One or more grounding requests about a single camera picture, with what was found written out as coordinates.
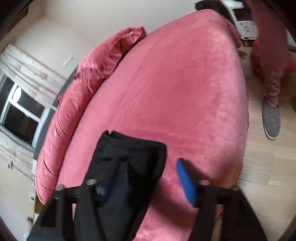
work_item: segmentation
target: curtain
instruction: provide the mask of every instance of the curtain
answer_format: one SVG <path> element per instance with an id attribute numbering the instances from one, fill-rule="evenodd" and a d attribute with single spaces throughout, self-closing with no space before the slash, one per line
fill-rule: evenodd
<path id="1" fill-rule="evenodd" d="M 11 44 L 0 55 L 0 69 L 44 107 L 52 105 L 66 82 L 65 78 Z"/>
<path id="2" fill-rule="evenodd" d="M 0 140 L 0 159 L 7 162 L 11 169 L 16 169 L 31 178 L 34 153 L 16 143 L 2 131 L 0 131 Z"/>

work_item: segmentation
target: wall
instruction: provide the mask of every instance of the wall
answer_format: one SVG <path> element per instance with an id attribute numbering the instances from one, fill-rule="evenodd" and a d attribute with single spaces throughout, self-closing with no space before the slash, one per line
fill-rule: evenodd
<path id="1" fill-rule="evenodd" d="M 46 0 L 45 16 L 97 44 L 115 32 L 142 25 L 148 33 L 194 12 L 196 0 Z"/>
<path id="2" fill-rule="evenodd" d="M 46 17 L 38 19 L 26 29 L 15 45 L 65 78 L 94 47 L 68 27 Z M 74 56 L 74 60 L 65 68 L 62 64 L 69 55 Z"/>
<path id="3" fill-rule="evenodd" d="M 9 44 L 14 42 L 19 35 L 26 31 L 32 23 L 43 15 L 44 0 L 34 0 L 29 5 L 28 14 L 9 32 L 0 42 L 0 52 Z"/>
<path id="4" fill-rule="evenodd" d="M 27 217 L 34 214 L 34 205 L 29 201 L 29 192 L 35 188 L 30 180 L 17 170 L 10 170 L 0 160 L 0 215 L 18 241 L 28 235 Z"/>

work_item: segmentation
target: grey slipper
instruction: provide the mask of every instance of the grey slipper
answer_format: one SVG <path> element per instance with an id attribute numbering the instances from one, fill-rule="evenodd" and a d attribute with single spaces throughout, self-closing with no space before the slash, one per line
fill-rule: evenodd
<path id="1" fill-rule="evenodd" d="M 281 114 L 279 107 L 272 107 L 263 99 L 262 120 L 266 137 L 269 140 L 274 141 L 278 137 L 281 128 Z"/>

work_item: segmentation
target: pink velvet bedding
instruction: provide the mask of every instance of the pink velvet bedding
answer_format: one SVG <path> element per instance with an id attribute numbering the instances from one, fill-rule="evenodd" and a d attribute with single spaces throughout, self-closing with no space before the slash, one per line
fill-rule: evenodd
<path id="1" fill-rule="evenodd" d="M 227 188 L 242 168 L 248 111 L 239 45 L 236 29 L 212 10 L 184 16 L 141 40 L 89 102 L 57 183 L 82 183 L 105 130 L 163 142 L 166 167 L 135 240 L 186 240 L 196 210 L 186 202 L 176 160 L 190 160 L 204 178 Z M 49 197 L 41 185 L 37 194 Z"/>

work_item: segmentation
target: pink pillow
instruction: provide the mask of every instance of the pink pillow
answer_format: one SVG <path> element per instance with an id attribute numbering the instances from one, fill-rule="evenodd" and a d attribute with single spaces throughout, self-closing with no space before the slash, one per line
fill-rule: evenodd
<path id="1" fill-rule="evenodd" d="M 73 82 L 58 98 L 58 109 L 38 157 L 36 192 L 42 204 L 56 187 L 66 150 L 89 101 L 122 57 L 145 36 L 142 27 L 126 28 L 97 45 L 81 60 Z"/>

